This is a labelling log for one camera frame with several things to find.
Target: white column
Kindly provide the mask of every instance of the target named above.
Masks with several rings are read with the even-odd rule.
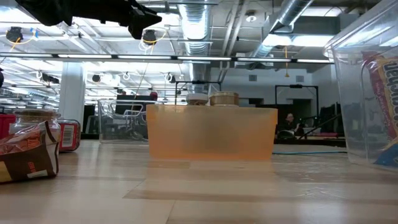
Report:
[[[65,119],[75,119],[83,127],[86,92],[86,72],[81,62],[64,62],[62,69],[59,113]]]

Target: desk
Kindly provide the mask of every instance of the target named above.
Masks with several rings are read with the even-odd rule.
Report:
[[[330,151],[275,145],[275,151]],[[0,185],[0,223],[396,223],[398,175],[346,154],[152,160],[147,146],[82,141],[54,179]]]

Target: snack bag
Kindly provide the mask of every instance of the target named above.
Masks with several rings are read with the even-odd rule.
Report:
[[[57,175],[59,139],[47,121],[1,139],[0,182]]]
[[[398,58],[384,58],[375,52],[364,52],[363,57],[390,141],[375,164],[398,167]]]

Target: wall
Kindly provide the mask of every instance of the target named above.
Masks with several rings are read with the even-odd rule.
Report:
[[[325,65],[313,72],[312,84],[319,88],[319,108],[340,102],[335,65]]]
[[[211,79],[217,80],[219,69],[212,68]],[[312,85],[312,76],[306,69],[288,70],[290,77],[285,77],[286,70],[253,70],[235,69],[228,70],[224,82],[224,91],[234,91],[240,98],[263,98],[264,104],[275,103],[275,85],[292,85],[296,83],[296,75],[303,75],[302,85]],[[249,75],[257,75],[256,82],[249,82]],[[291,89],[288,87],[278,87],[278,103],[293,103],[292,99],[311,99],[315,101],[314,89]]]

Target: translucent plastic bin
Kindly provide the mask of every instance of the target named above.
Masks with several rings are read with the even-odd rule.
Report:
[[[277,109],[149,105],[147,112],[153,158],[271,158]]]
[[[398,1],[384,0],[325,46],[352,162],[398,167],[397,45]]]
[[[147,144],[146,106],[156,101],[98,100],[99,141]]]

